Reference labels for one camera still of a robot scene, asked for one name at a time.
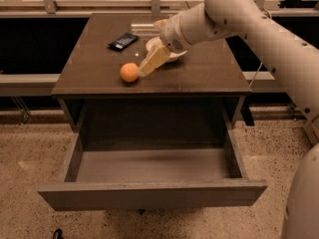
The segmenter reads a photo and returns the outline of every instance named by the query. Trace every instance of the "open drawer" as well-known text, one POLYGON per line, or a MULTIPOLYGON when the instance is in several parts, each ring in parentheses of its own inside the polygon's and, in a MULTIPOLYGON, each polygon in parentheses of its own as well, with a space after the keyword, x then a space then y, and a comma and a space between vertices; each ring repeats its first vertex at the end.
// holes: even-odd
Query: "open drawer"
POLYGON ((39 193, 55 210, 252 205, 219 98, 85 100, 61 182, 39 193))

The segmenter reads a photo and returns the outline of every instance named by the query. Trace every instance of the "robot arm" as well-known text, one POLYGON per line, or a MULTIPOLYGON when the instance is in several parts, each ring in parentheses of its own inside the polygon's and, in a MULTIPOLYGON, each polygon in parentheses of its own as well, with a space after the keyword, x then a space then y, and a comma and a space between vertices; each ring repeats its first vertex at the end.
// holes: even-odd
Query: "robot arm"
POLYGON ((253 0, 205 0, 172 16, 161 28, 162 44, 141 64, 139 75, 146 76, 164 64, 169 52, 181 53, 201 41, 230 35, 238 35, 250 47, 317 134, 319 50, 266 17, 253 0), (158 54, 162 50, 166 56, 158 54))

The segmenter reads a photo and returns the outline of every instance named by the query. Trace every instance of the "terrazzo floor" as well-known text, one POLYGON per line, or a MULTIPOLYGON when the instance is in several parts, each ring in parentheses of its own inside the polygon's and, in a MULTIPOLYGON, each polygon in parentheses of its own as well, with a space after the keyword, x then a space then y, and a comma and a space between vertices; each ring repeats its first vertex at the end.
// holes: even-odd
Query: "terrazzo floor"
POLYGON ((0 239, 52 238, 280 238, 293 174, 310 143, 304 121, 257 120, 235 125, 249 178, 268 188, 251 207, 180 210, 56 212, 37 193, 57 182, 72 132, 60 112, 18 117, 0 114, 0 239))

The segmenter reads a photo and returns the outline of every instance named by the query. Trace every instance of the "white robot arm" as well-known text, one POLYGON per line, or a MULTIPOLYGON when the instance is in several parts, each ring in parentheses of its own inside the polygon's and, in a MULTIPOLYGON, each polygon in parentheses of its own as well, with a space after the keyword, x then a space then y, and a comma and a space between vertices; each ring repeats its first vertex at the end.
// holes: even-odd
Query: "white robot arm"
MULTIPOLYGON (((238 35, 305 115, 319 137, 319 50, 269 19, 253 0, 205 0, 164 24, 161 50, 181 53, 198 42, 238 35)), ((148 56, 139 67, 146 76, 167 60, 148 56)), ((303 158, 291 186, 282 238, 318 238, 319 144, 303 158)))

